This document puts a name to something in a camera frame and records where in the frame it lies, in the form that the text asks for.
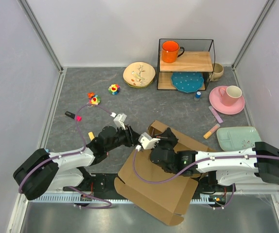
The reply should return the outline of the brown cardboard box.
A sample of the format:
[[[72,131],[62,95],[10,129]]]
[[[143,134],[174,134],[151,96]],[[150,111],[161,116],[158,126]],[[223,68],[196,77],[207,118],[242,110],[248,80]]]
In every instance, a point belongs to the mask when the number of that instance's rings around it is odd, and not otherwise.
[[[148,128],[152,137],[163,133],[169,126],[154,121]],[[178,138],[174,147],[179,150],[209,151],[213,149],[171,128]],[[191,177],[178,176],[165,172],[150,161],[151,150],[132,151],[114,180],[118,194],[132,201],[135,205],[168,226],[180,224],[190,201],[196,191],[198,182]]]

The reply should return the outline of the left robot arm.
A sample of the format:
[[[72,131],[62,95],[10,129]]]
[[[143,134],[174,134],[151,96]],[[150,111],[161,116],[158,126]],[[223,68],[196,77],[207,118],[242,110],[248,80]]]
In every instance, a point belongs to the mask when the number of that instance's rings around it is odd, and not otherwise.
[[[140,134],[132,127],[106,126],[90,143],[78,150],[48,153],[37,149],[13,174],[19,193],[35,200],[48,190],[73,186],[80,191],[89,189],[91,180],[85,172],[107,158],[108,152],[120,146],[133,147]]]

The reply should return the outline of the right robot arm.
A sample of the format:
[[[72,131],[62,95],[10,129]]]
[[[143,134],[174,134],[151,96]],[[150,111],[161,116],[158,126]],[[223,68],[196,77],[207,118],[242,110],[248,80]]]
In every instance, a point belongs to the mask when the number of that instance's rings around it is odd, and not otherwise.
[[[218,191],[234,183],[263,182],[279,184],[279,149],[265,142],[254,147],[224,152],[196,150],[175,151],[178,138],[170,128],[148,138],[150,161],[165,172],[191,177],[207,173],[207,187]]]

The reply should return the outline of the pink black highlighter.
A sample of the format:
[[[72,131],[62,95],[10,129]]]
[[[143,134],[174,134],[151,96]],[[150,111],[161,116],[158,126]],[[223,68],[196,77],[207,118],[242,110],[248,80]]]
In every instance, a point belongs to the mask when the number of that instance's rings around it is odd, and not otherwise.
[[[65,115],[68,116],[68,117],[70,117],[70,118],[72,118],[72,119],[74,119],[74,120],[76,120],[76,121],[81,121],[81,120],[82,120],[82,117],[81,117],[81,116],[76,115],[76,114],[74,114],[74,113],[72,113],[72,112],[69,112],[69,111],[66,111],[66,112],[65,112]]]

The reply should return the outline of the peach highlighter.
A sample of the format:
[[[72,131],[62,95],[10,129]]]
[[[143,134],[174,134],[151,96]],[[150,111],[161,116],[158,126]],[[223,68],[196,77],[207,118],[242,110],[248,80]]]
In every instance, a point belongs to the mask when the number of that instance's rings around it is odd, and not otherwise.
[[[220,128],[220,124],[219,124],[219,123],[215,124],[210,130],[208,130],[208,131],[203,135],[203,137],[204,137],[205,139],[208,139],[208,138],[211,137],[212,134],[215,133],[219,128]]]

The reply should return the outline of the small orange toy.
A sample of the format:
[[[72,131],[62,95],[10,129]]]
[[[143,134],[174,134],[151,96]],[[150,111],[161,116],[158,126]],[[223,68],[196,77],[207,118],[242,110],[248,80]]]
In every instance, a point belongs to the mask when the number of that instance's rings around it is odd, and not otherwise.
[[[93,92],[87,93],[87,96],[89,99],[91,99],[95,96],[95,93],[93,93]]]

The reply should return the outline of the rainbow flower plush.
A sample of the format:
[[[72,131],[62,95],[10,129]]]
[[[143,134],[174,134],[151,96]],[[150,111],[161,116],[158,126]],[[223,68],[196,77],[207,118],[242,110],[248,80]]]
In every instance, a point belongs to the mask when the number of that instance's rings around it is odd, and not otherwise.
[[[119,94],[121,90],[121,87],[118,84],[112,84],[109,88],[108,91],[111,95],[117,95]]]

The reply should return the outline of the mint green square plate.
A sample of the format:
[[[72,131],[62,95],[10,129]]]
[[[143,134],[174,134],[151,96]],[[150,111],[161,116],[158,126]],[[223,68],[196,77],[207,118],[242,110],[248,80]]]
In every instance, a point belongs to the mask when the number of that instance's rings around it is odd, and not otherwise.
[[[216,132],[218,143],[223,151],[243,150],[255,147],[262,139],[255,127],[224,127]]]

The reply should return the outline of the blue small bottle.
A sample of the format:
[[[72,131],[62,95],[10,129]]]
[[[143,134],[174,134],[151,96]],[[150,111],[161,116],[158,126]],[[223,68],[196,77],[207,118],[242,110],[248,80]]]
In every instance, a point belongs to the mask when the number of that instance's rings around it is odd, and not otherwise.
[[[200,98],[201,98],[201,92],[200,92],[200,91],[197,91],[197,92],[195,93],[194,99],[195,99],[195,100],[199,100]]]

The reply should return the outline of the cream bird plate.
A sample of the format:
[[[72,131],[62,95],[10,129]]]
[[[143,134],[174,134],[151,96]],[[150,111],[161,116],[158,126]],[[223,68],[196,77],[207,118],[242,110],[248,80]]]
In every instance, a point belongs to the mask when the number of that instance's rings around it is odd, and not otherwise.
[[[148,63],[134,62],[125,68],[123,80],[133,88],[145,88],[149,86],[156,75],[155,69]]]

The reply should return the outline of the pink saucer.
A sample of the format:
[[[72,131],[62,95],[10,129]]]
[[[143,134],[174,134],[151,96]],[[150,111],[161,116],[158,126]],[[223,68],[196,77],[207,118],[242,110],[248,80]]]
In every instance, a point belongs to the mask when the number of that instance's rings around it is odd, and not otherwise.
[[[239,100],[234,105],[225,106],[221,103],[221,97],[218,93],[218,89],[220,87],[226,87],[226,86],[215,87],[209,94],[209,101],[212,107],[218,112],[226,115],[235,115],[241,112],[245,107],[245,100],[243,95],[239,98]]]

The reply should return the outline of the blue dotted plate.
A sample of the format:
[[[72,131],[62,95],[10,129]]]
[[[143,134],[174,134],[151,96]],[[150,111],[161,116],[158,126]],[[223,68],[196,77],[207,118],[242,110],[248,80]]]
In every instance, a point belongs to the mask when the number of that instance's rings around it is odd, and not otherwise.
[[[204,78],[200,72],[174,72],[171,82],[178,91],[194,93],[202,87]]]

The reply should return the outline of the pink cup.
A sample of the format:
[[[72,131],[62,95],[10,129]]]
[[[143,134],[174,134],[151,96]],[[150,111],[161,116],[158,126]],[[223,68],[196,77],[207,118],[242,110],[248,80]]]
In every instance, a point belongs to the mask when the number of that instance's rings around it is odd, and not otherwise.
[[[218,93],[221,97],[221,103],[225,106],[234,105],[242,96],[242,90],[234,85],[220,87]]]

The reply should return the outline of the beige ceramic cup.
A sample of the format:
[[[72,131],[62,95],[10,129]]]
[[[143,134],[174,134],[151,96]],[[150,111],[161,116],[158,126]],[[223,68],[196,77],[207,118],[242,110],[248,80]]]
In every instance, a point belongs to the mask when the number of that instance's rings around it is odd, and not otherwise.
[[[224,74],[224,67],[219,63],[212,64],[213,72],[209,74],[211,82],[217,82]]]

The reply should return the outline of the orange mug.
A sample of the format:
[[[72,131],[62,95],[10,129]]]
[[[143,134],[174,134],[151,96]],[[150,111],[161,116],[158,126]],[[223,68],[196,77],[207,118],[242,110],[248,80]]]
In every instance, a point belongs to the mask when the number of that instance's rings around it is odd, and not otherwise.
[[[166,63],[175,62],[184,52],[185,48],[172,40],[165,41],[161,46],[161,58]]]

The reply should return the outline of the yellow flower keychain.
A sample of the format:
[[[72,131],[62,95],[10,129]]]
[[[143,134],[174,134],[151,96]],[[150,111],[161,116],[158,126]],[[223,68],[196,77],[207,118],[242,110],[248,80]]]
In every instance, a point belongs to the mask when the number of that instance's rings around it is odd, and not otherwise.
[[[87,105],[92,107],[92,106],[98,106],[100,103],[101,103],[101,98],[96,95],[88,100]]]

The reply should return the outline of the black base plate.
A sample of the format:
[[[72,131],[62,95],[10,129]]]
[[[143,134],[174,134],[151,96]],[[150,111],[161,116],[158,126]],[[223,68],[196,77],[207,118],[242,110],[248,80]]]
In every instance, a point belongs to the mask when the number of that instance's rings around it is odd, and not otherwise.
[[[113,193],[114,190],[114,180],[117,178],[117,173],[96,173],[88,175],[84,180],[75,188],[83,192],[91,192],[92,194],[109,194]],[[217,183],[211,181],[208,175],[191,178],[198,182],[196,188],[196,194],[209,194],[213,195],[217,192],[220,193],[230,193],[232,191],[232,185],[221,186]]]

